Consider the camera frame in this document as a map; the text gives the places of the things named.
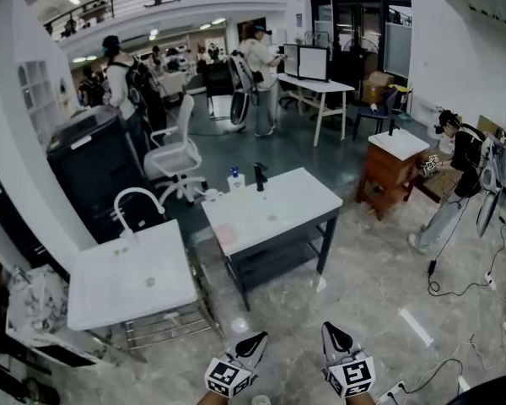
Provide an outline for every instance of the marble floor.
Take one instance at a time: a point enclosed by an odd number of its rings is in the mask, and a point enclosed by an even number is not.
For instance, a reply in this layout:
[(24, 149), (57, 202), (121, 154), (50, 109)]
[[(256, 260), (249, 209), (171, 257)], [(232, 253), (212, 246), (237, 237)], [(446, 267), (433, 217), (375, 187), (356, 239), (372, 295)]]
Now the marble floor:
[[(506, 333), (501, 328), (506, 321), (506, 246), (493, 269), (495, 292), (472, 287), (461, 297), (430, 296), (428, 261), (438, 253), (451, 227), (428, 256), (411, 249), (406, 235), (427, 222), (438, 205), (414, 190), (408, 203), (392, 208), (379, 222), (367, 205), (353, 202), (365, 140), (373, 128), (369, 131), (363, 125), (356, 143), (351, 139), (340, 143), (336, 131), (323, 129), (318, 149), (310, 145), (313, 130), (312, 122), (290, 111), (272, 138), (256, 139), (251, 133), (196, 137), (205, 159), (202, 173), (214, 187), (225, 188), (233, 165), (240, 166), (251, 181), (252, 164), (260, 160), (270, 168), (268, 177), (304, 166), (344, 199), (323, 276), (315, 271), (315, 260), (309, 262), (250, 292), (251, 312), (245, 311), (224, 269), (202, 212), (197, 207), (186, 213), (175, 210), (188, 246), (203, 265), (226, 334), (232, 335), (233, 326), (244, 322), (252, 330), (269, 333), (258, 366), (260, 378), (230, 403), (249, 404), (260, 393), (267, 394), (274, 405), (342, 403), (320, 372), (324, 358), (320, 327), (325, 321), (351, 333), (374, 357), (375, 399), (398, 381), (413, 388), (451, 355), (462, 362), (468, 386), (506, 373)], [(424, 133), (420, 127), (412, 130)], [(480, 239), (475, 223), (481, 203), (482, 195), (470, 200), (439, 258), (433, 278), (441, 292), (461, 292), (470, 282), (482, 283), (494, 252), (502, 245), (498, 215), (506, 220), (506, 201)], [(403, 310), (423, 327), (430, 341), (413, 330), (401, 315)], [(465, 344), (471, 340), (482, 357)], [(204, 393), (203, 374), (209, 361), (223, 347), (214, 332), (202, 332), (147, 348), (143, 352), (146, 364), (126, 359), (118, 367), (55, 367), (52, 384), (65, 405), (192, 405)], [(447, 403), (458, 391), (459, 370), (459, 365), (448, 363), (424, 389), (409, 395), (406, 403)], [(396, 399), (400, 404), (404, 401), (401, 394)]]

